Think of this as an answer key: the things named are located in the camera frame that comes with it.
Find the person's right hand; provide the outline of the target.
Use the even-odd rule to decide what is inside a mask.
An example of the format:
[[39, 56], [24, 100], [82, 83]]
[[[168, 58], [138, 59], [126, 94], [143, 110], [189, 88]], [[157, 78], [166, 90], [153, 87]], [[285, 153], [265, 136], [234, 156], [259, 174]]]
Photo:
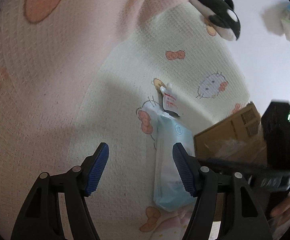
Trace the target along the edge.
[[290, 195], [272, 209], [271, 217], [278, 220], [277, 226], [281, 226], [290, 219]]

